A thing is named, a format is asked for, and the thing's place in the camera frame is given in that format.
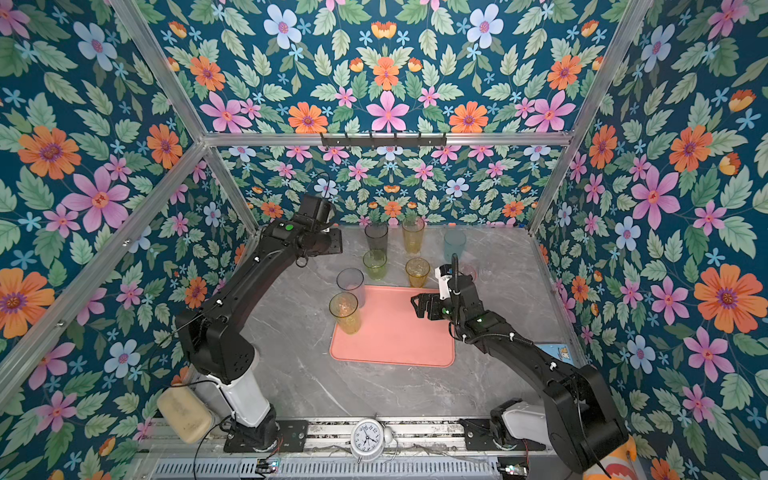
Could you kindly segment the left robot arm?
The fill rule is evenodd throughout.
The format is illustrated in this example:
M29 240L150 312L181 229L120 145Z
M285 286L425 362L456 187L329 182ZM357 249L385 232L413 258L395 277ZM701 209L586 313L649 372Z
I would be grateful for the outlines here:
M333 203L306 195L289 219L272 220L255 250L241 259L225 286L175 319L182 351L195 370L212 382L230 408L229 434L245 447L267 451L278 441L274 406L256 377L257 350L243 330L251 312L290 266L343 252L342 236L332 226Z

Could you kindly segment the tall green glass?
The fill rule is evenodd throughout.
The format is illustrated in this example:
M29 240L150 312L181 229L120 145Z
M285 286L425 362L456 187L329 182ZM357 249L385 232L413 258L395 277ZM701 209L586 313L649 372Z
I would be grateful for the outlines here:
M334 295L329 302L329 312L337 326L346 334L356 334L361 328L359 301L349 292Z

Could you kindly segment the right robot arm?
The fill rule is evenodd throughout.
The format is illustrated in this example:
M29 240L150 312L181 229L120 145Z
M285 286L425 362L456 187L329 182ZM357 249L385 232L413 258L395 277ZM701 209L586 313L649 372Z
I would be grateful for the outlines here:
M484 307L473 278L458 264L436 269L437 293L410 299L419 318L446 320L455 340L473 345L524 379L543 401L547 442L575 473L598 466L629 440L607 383L590 365L576 367L549 355L504 317Z

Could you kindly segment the tall grey smoky glass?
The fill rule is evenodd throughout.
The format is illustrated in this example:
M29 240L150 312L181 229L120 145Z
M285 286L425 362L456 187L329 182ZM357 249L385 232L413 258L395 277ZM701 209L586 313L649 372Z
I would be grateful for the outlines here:
M389 227L386 223L371 223L364 228L370 251L387 253Z

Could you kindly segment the clear blue tall glass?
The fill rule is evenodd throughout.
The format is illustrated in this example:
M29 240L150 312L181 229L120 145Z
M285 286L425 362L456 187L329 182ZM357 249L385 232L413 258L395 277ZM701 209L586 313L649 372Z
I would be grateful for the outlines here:
M358 307L365 305L365 275L357 268L345 268L336 277L336 284L343 292L354 295L358 301Z

